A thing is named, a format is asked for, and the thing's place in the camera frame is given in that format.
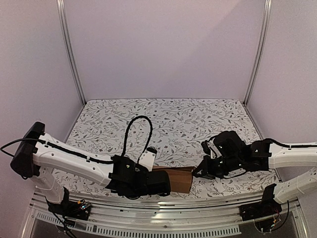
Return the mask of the brown cardboard paper box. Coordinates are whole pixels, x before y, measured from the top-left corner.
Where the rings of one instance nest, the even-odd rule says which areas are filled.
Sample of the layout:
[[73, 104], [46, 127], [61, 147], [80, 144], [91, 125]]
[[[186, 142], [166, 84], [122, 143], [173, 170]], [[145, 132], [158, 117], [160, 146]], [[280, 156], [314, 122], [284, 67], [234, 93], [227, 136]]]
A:
[[153, 171], [166, 171], [169, 176], [172, 192], [189, 194], [192, 186], [192, 172], [196, 167], [163, 167], [153, 166]]

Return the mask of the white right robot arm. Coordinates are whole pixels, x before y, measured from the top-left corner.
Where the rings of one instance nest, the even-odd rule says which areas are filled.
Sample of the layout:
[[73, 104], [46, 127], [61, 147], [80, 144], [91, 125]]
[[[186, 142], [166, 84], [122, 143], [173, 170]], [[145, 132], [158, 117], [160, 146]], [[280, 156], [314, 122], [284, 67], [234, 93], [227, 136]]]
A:
[[263, 188], [262, 201], [256, 206], [260, 216], [267, 216], [282, 204], [317, 188], [317, 144], [281, 143], [274, 139], [247, 144], [240, 138], [215, 138], [211, 149], [208, 141], [202, 143], [205, 156], [193, 170], [193, 176], [205, 179], [233, 179], [245, 174], [299, 171], [283, 181], [275, 178]]

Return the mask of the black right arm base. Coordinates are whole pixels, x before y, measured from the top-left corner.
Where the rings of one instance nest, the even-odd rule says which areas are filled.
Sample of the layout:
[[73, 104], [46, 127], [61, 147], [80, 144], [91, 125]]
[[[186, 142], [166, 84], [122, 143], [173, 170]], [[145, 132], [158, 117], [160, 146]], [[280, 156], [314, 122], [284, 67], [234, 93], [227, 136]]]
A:
[[273, 194], [277, 184], [272, 184], [264, 189], [262, 199], [260, 202], [241, 205], [239, 207], [239, 214], [242, 221], [258, 219], [270, 215], [280, 213], [282, 211], [280, 203], [274, 200]]

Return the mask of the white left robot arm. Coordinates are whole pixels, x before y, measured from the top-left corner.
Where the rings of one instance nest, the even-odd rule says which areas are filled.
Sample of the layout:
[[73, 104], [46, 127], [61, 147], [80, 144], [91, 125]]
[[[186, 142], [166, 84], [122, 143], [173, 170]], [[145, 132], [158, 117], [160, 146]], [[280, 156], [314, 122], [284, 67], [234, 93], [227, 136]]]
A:
[[41, 122], [35, 122], [19, 143], [10, 167], [31, 179], [63, 215], [72, 213], [73, 203], [65, 198], [67, 190], [46, 168], [83, 177], [128, 199], [170, 195], [166, 171], [154, 171], [151, 165], [136, 163], [124, 155], [98, 155], [58, 142], [45, 132]]

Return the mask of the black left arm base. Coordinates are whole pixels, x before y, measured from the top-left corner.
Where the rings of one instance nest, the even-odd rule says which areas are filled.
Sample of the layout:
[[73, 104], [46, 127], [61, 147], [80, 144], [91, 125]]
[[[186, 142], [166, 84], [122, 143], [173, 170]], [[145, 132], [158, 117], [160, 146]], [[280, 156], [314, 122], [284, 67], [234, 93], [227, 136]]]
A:
[[87, 221], [92, 209], [92, 204], [85, 199], [71, 201], [69, 199], [69, 191], [63, 187], [63, 197], [60, 203], [53, 203], [46, 199], [49, 211], [54, 214], [59, 214], [62, 217], [70, 217], [74, 219]]

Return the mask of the floral patterned table mat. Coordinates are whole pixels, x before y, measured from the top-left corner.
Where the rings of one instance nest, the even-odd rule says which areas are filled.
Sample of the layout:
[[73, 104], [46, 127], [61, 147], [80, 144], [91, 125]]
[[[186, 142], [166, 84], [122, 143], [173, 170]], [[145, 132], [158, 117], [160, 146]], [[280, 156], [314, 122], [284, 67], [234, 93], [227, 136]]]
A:
[[[149, 146], [158, 150], [155, 165], [197, 166], [203, 159], [201, 142], [225, 130], [234, 130], [247, 144], [259, 140], [251, 119], [238, 100], [216, 99], [117, 99], [90, 100], [85, 105], [67, 144], [91, 153], [120, 155], [129, 122], [147, 116], [153, 124]], [[136, 120], [129, 130], [126, 156], [136, 161], [147, 142], [149, 123]], [[85, 178], [53, 170], [55, 179], [70, 192], [118, 197]], [[262, 191], [275, 172], [245, 174], [233, 179], [193, 178], [189, 194], [169, 197], [198, 199]]]

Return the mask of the aluminium front rail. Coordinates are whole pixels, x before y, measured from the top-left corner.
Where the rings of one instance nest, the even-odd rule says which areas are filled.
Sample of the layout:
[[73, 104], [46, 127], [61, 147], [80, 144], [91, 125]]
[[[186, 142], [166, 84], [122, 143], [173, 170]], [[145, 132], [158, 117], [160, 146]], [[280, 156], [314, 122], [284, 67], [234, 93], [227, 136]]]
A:
[[261, 192], [224, 197], [183, 199], [163, 197], [129, 200], [94, 194], [70, 194], [73, 201], [92, 203], [88, 220], [74, 220], [78, 238], [310, 238], [297, 199], [282, 205], [274, 231], [263, 233], [259, 224], [269, 217], [244, 221], [239, 208], [259, 202]]

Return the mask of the right aluminium frame post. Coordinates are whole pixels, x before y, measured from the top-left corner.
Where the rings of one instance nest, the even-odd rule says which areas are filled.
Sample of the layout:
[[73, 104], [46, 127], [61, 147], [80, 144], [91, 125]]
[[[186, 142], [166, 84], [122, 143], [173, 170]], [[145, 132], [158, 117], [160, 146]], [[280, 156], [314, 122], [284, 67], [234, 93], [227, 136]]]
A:
[[262, 60], [264, 47], [265, 47], [265, 41], [266, 41], [266, 37], [267, 37], [267, 31], [268, 31], [268, 27], [269, 27], [271, 8], [272, 8], [272, 0], [265, 0], [264, 1], [263, 20], [262, 20], [262, 25], [261, 25], [261, 30], [260, 30], [260, 38], [259, 38], [259, 42], [258, 42], [258, 46], [257, 46], [256, 56], [255, 56], [255, 60], [253, 63], [249, 83], [248, 83], [247, 90], [246, 90], [244, 100], [243, 100], [243, 105], [245, 107], [248, 106], [248, 104], [251, 100], [252, 92], [253, 92], [255, 82], [257, 79], [257, 75], [258, 75], [258, 71], [260, 69], [261, 60]]

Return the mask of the aluminium frame post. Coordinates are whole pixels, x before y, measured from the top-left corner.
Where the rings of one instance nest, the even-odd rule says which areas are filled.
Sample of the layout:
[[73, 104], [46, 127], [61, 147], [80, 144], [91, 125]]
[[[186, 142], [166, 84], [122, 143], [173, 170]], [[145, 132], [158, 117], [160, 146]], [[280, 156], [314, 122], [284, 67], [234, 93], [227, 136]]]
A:
[[61, 33], [62, 33], [66, 55], [68, 58], [69, 67], [70, 67], [70, 71], [74, 81], [75, 89], [77, 91], [81, 104], [85, 106], [87, 103], [87, 100], [84, 94], [84, 89], [80, 80], [80, 76], [79, 76], [79, 72], [77, 69], [76, 60], [75, 60], [75, 56], [74, 56], [74, 52], [72, 48], [72, 43], [71, 43], [68, 24], [67, 24], [65, 1], [57, 0], [56, 5], [57, 5], [57, 12], [58, 12], [59, 22], [61, 27]]
[[248, 104], [251, 100], [252, 92], [253, 92], [255, 82], [257, 79], [257, 75], [258, 75], [258, 71], [260, 69], [261, 60], [262, 60], [264, 47], [265, 47], [265, 41], [266, 41], [266, 37], [267, 37], [267, 31], [268, 31], [268, 27], [269, 27], [271, 8], [272, 8], [272, 0], [265, 0], [264, 1], [263, 20], [262, 20], [262, 25], [261, 25], [261, 30], [260, 30], [260, 38], [259, 38], [259, 42], [258, 42], [258, 46], [257, 46], [256, 56], [255, 56], [255, 60], [253, 63], [249, 83], [248, 83], [247, 90], [246, 90], [244, 100], [243, 100], [243, 105], [245, 107], [248, 106]]

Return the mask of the left aluminium frame post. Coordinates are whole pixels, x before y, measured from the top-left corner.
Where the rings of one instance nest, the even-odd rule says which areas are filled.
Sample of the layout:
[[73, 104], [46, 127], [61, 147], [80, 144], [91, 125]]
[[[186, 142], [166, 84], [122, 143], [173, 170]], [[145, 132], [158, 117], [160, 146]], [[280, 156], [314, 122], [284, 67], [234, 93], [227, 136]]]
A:
[[72, 48], [72, 43], [71, 43], [68, 24], [67, 24], [65, 1], [57, 0], [56, 5], [57, 5], [57, 12], [58, 12], [59, 22], [61, 27], [61, 33], [62, 33], [66, 55], [68, 58], [69, 67], [70, 67], [70, 71], [74, 81], [75, 89], [77, 91], [81, 104], [85, 106], [87, 103], [87, 100], [84, 94], [84, 89], [80, 80], [80, 76], [79, 76], [79, 72], [77, 69], [76, 60], [75, 60], [75, 56], [74, 56], [74, 52]]

